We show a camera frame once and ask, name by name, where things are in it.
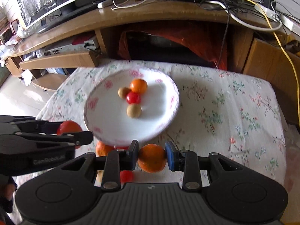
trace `red ball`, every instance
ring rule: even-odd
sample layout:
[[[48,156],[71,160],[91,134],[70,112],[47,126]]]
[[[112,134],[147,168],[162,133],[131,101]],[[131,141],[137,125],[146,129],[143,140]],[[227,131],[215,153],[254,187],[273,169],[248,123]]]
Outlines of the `red ball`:
[[[120,172],[120,179],[121,179],[121,183],[125,184],[125,183],[129,183],[133,181],[133,171],[121,171]]]
[[[134,92],[129,92],[126,96],[126,100],[128,104],[132,104],[132,103],[136,103],[136,104],[140,104],[141,103],[141,97],[138,93],[134,93]]]
[[[63,122],[57,129],[56,134],[62,135],[63,133],[76,133],[82,132],[80,125],[72,120]]]

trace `tan ball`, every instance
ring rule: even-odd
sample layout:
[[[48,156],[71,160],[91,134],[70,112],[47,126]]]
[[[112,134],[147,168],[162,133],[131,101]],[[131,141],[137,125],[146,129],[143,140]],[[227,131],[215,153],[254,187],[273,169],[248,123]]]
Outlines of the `tan ball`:
[[[118,95],[120,96],[120,98],[125,99],[127,94],[130,92],[130,89],[127,87],[121,87],[118,90]]]
[[[139,104],[132,103],[127,107],[126,113],[131,118],[138,118],[142,113],[142,108]]]
[[[97,177],[96,177],[97,181],[99,183],[101,183],[102,182],[102,178],[103,178],[103,170],[98,170],[98,174],[97,174]]]

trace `white remote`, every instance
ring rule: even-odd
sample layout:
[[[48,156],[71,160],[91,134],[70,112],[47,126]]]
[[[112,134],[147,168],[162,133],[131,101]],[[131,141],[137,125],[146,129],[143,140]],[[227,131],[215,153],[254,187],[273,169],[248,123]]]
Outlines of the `white remote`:
[[[105,7],[108,7],[112,4],[113,4],[112,0],[106,0],[106,1],[98,3],[98,8],[105,8]]]

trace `tangerine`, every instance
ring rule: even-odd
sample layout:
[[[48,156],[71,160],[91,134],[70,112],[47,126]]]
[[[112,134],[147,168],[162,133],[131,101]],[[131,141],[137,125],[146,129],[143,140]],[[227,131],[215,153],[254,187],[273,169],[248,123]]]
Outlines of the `tangerine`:
[[[134,79],[130,83],[130,89],[134,93],[144,94],[148,88],[148,84],[143,79]]]
[[[97,156],[107,156],[110,151],[113,151],[115,148],[110,145],[104,144],[102,141],[98,141],[96,145],[96,154]]]
[[[157,173],[164,169],[167,159],[165,150],[156,144],[148,144],[139,150],[138,163],[147,173]]]

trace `floral tablecloth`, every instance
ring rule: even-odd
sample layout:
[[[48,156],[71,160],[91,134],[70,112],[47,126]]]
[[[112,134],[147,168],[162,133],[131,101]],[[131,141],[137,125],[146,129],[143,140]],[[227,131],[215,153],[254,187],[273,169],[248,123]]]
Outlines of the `floral tablecloth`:
[[[149,143],[164,146],[172,140],[179,149],[199,156],[218,152],[283,184],[286,172],[287,130],[269,82],[212,68],[148,61],[102,60],[98,68],[78,68],[53,94],[37,119],[74,120],[86,130],[83,108],[91,90],[123,69],[152,67],[169,75],[180,92],[180,108],[171,125]],[[97,140],[76,150],[94,152]],[[182,182],[182,172],[166,166],[149,174],[139,168],[135,182]],[[18,184],[36,176],[18,177]],[[202,172],[203,185],[208,185]]]

